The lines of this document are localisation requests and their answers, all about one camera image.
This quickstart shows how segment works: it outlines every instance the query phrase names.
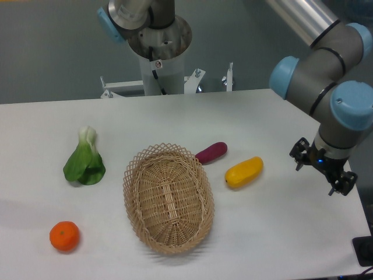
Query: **purple sweet potato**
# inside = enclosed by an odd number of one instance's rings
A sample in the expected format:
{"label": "purple sweet potato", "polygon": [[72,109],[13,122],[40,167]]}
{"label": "purple sweet potato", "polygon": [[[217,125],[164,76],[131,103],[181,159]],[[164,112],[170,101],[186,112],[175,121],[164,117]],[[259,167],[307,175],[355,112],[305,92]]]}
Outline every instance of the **purple sweet potato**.
{"label": "purple sweet potato", "polygon": [[201,164],[204,165],[223,156],[227,150],[227,144],[224,142],[218,142],[196,154],[196,158],[199,160],[199,162],[201,162]]}

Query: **yellow fruit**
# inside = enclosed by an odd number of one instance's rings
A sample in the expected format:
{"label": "yellow fruit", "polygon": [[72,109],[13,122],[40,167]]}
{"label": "yellow fruit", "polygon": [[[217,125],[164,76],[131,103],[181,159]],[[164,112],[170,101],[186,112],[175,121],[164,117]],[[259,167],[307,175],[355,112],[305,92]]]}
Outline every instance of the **yellow fruit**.
{"label": "yellow fruit", "polygon": [[255,156],[228,169],[225,179],[229,187],[240,188],[257,178],[262,170],[263,161]]}

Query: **bok choy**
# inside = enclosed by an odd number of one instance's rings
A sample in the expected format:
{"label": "bok choy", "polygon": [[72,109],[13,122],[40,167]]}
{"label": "bok choy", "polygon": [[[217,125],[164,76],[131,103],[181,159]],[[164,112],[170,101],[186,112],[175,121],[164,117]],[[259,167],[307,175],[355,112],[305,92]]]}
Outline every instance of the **bok choy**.
{"label": "bok choy", "polygon": [[96,136],[96,130],[90,126],[79,130],[78,146],[64,166],[66,180],[93,185],[104,177],[106,169],[94,144]]}

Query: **silver metal tube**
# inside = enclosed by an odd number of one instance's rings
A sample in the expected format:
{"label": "silver metal tube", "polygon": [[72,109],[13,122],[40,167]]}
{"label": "silver metal tube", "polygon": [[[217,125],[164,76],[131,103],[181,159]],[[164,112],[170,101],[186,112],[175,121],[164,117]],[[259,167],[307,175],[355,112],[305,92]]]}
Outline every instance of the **silver metal tube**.
{"label": "silver metal tube", "polygon": [[309,46],[338,17],[320,0],[266,0]]}
{"label": "silver metal tube", "polygon": [[153,0],[110,0],[108,10],[113,21],[128,30],[140,28],[146,21]]}

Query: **wicker basket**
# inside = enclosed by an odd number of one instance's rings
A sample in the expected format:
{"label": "wicker basket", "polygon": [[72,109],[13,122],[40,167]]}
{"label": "wicker basket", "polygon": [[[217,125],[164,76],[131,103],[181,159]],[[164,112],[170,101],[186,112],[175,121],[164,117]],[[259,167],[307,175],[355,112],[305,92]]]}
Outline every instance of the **wicker basket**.
{"label": "wicker basket", "polygon": [[209,233],[214,216],[210,184],[185,148],[163,143],[138,153],[123,187],[133,230],[153,250],[181,253]]}

